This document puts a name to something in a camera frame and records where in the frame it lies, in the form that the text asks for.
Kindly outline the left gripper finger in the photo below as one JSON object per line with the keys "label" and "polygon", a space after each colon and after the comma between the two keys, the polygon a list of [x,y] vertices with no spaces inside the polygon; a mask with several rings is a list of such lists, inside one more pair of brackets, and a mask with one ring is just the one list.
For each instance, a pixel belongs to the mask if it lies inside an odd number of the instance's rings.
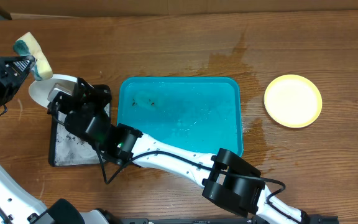
{"label": "left gripper finger", "polygon": [[36,63],[36,59],[31,55],[16,56],[16,57],[2,57],[1,63],[4,66],[9,65],[15,67],[33,67]]}
{"label": "left gripper finger", "polygon": [[13,63],[11,65],[14,71],[14,78],[12,88],[14,90],[18,90],[20,86],[23,84],[24,80],[27,78],[29,73],[32,70],[33,64],[32,63]]}

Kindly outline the green yellow sponge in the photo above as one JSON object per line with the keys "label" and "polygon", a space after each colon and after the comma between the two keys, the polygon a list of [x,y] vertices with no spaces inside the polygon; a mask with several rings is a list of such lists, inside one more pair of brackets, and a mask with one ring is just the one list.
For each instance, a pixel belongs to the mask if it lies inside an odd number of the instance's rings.
{"label": "green yellow sponge", "polygon": [[15,41],[13,50],[20,56],[30,55],[35,58],[35,65],[32,68],[35,80],[44,81],[53,77],[53,71],[46,56],[30,32],[27,32]]}

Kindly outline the white plate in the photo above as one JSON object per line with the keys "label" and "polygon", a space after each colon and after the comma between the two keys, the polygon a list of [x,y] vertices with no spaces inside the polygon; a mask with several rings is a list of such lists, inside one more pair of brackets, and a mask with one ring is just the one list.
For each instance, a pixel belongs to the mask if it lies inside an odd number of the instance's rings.
{"label": "white plate", "polygon": [[48,93],[55,83],[74,83],[76,85],[77,78],[69,75],[54,74],[48,80],[34,81],[29,87],[30,97],[40,106],[48,108],[50,103],[47,99]]}

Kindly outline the yellow-green plate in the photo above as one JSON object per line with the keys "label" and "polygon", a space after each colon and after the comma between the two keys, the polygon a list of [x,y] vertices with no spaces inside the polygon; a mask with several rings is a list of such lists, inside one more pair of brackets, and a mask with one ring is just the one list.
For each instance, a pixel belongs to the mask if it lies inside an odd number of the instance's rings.
{"label": "yellow-green plate", "polygon": [[272,80],[264,93],[268,115],[288,128],[304,128],[321,114],[323,99],[317,86],[309,79],[294,74]]}

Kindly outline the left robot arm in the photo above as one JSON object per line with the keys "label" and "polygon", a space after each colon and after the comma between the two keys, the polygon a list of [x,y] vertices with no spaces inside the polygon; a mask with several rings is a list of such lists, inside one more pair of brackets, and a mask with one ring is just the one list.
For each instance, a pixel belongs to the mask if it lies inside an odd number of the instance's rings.
{"label": "left robot arm", "polygon": [[[13,99],[30,70],[33,56],[0,57],[0,106]],[[108,223],[106,212],[79,212],[65,199],[51,207],[26,192],[0,165],[0,223],[64,224]]]}

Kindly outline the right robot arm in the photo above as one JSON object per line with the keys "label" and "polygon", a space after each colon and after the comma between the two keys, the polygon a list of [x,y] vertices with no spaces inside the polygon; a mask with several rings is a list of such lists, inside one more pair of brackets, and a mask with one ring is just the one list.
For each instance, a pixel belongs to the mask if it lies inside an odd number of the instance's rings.
{"label": "right robot arm", "polygon": [[129,165],[160,169],[182,176],[203,188],[202,195],[235,215],[257,215],[268,223],[310,223],[304,211],[279,200],[267,187],[269,179],[237,154],[220,149],[198,153],[162,143],[124,124],[116,126],[105,111],[112,100],[107,85],[90,85],[82,78],[53,79],[48,90],[48,113],[86,141],[100,164],[112,162],[123,170]]}

